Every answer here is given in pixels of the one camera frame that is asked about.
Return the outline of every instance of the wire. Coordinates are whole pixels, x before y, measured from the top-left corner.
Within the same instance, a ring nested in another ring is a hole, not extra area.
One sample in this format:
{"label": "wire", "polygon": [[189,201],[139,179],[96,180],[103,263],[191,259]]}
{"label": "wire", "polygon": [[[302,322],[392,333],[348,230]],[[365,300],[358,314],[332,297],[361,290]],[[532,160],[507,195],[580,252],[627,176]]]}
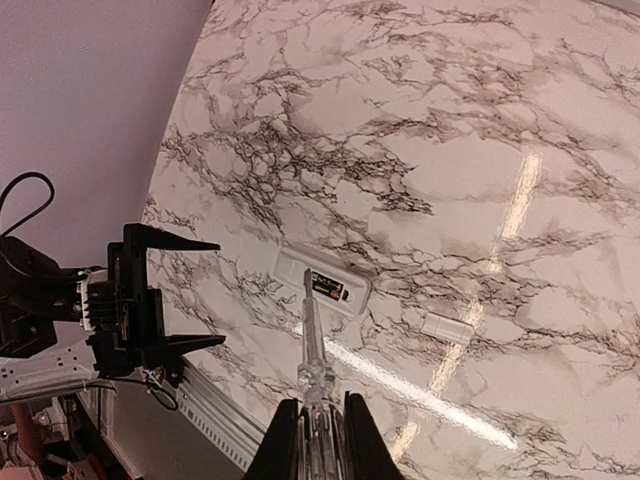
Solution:
{"label": "wire", "polygon": [[176,400],[176,397],[171,392],[169,392],[169,390],[149,380],[136,380],[134,378],[113,378],[113,377],[106,377],[105,380],[112,380],[114,382],[122,382],[122,383],[131,383],[134,385],[143,385],[147,387],[147,391],[149,391],[151,395],[153,395],[153,398],[155,398],[156,401],[162,407],[166,408],[170,412],[177,412],[180,409],[180,406],[178,405],[178,400]]}
{"label": "wire", "polygon": [[40,173],[40,172],[25,172],[25,173],[23,173],[21,175],[18,175],[13,180],[11,180],[9,182],[9,185],[7,185],[5,187],[5,189],[2,191],[2,193],[0,193],[0,214],[2,213],[2,209],[4,208],[4,204],[7,201],[7,198],[9,197],[9,194],[11,193],[11,191],[14,188],[16,188],[20,183],[22,183],[23,181],[28,180],[30,178],[37,178],[39,180],[42,180],[45,183],[45,185],[49,188],[49,198],[42,205],[40,205],[38,208],[36,208],[34,211],[29,213],[28,215],[25,215],[23,218],[18,220],[16,223],[11,225],[9,228],[7,228],[4,232],[2,232],[0,234],[0,258],[2,258],[2,260],[7,265],[9,265],[13,270],[15,270],[18,274],[22,275],[23,277],[27,277],[27,278],[31,278],[31,279],[35,279],[35,280],[42,280],[42,281],[46,281],[46,282],[53,281],[53,282],[56,282],[56,283],[61,283],[61,282],[62,283],[77,283],[79,281],[84,280],[85,277],[82,276],[82,275],[69,275],[69,276],[65,276],[65,277],[56,277],[56,276],[53,276],[53,275],[44,275],[42,273],[25,272],[20,267],[18,267],[15,263],[13,263],[13,260],[11,259],[11,256],[7,253],[7,249],[6,249],[6,245],[5,245],[4,239],[10,233],[12,233],[14,230],[16,230],[17,228],[21,227],[22,225],[27,223],[29,220],[33,219],[34,217],[36,217],[37,215],[39,215],[43,211],[45,211],[49,207],[49,205],[51,205],[51,203],[53,203],[53,199],[56,196],[56,189],[53,186],[53,183],[51,182],[49,177],[47,177],[44,173]]}

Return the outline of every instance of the battery label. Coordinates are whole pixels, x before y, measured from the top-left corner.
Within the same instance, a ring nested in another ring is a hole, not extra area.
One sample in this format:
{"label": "battery label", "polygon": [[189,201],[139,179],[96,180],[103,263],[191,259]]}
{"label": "battery label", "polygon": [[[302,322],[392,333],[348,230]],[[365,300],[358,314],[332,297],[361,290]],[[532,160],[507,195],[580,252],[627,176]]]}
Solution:
{"label": "battery label", "polygon": [[313,289],[322,295],[334,299],[336,302],[339,301],[342,291],[344,290],[344,285],[318,272],[312,273]]}

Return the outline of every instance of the white marble countertop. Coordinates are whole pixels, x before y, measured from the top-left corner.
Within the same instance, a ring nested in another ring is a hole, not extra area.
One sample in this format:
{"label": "white marble countertop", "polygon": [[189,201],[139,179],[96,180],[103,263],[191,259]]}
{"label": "white marble countertop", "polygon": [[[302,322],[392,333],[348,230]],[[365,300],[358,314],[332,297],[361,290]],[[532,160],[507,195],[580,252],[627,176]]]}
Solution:
{"label": "white marble countertop", "polygon": [[302,242],[369,272],[322,320],[407,478],[640,475],[638,52],[579,0],[216,2],[146,219],[222,252],[152,256],[169,327],[227,335],[190,360],[267,424]]}

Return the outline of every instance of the black cable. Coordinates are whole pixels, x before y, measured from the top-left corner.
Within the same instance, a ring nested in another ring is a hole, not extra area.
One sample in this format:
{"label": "black cable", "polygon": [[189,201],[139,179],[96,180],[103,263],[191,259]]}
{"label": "black cable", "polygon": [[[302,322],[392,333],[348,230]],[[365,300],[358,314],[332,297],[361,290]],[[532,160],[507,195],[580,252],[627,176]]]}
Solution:
{"label": "black cable", "polygon": [[11,191],[15,187],[17,187],[21,182],[28,180],[30,178],[37,178],[39,180],[42,180],[45,183],[45,185],[49,188],[49,198],[42,205],[36,208],[34,211],[29,213],[28,215],[25,215],[23,218],[18,220],[16,223],[11,225],[9,228],[7,228],[4,232],[0,234],[0,258],[2,258],[2,260],[7,265],[9,265],[13,270],[15,270],[18,274],[22,275],[23,277],[27,277],[35,280],[42,280],[46,282],[56,282],[56,283],[77,283],[79,281],[84,280],[85,277],[82,275],[69,275],[65,277],[56,277],[52,275],[44,275],[42,273],[36,274],[33,272],[25,272],[20,267],[18,267],[15,263],[13,263],[11,256],[7,253],[4,239],[14,230],[21,227],[22,225],[27,223],[29,220],[33,219],[35,216],[39,215],[44,210],[46,210],[49,207],[49,205],[51,205],[51,203],[53,202],[53,199],[56,196],[56,189],[53,186],[53,183],[51,182],[49,177],[47,177],[44,173],[25,172],[21,175],[18,175],[13,180],[11,180],[9,182],[9,185],[7,185],[2,191],[2,193],[0,193],[0,214],[2,213],[4,204],[7,201],[7,197],[9,196]]}
{"label": "black cable", "polygon": [[[105,378],[105,380],[112,380],[114,382],[122,382],[122,383],[131,383],[134,385],[143,385],[147,387],[147,389],[151,392],[151,395],[153,395],[153,398],[155,398],[156,401],[162,407],[166,408],[170,412],[176,412],[180,409],[180,406],[178,405],[178,400],[176,400],[176,397],[172,395],[171,392],[169,392],[166,388],[161,387],[152,381],[136,380],[134,378],[113,378],[113,377],[107,377]],[[169,403],[166,403],[166,400],[162,400],[161,394],[166,399],[169,400]]]}

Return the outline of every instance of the marble table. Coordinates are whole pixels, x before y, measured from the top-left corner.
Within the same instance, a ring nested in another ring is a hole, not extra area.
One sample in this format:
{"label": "marble table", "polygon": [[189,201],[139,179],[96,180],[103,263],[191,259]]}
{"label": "marble table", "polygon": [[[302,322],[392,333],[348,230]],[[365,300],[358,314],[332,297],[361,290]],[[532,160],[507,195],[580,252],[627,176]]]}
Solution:
{"label": "marble table", "polygon": [[[298,395],[301,242],[366,272],[322,310],[341,391],[409,479],[640,475],[640,20],[579,0],[221,0],[147,222],[189,360],[263,424]],[[430,315],[475,328],[426,335]]]}

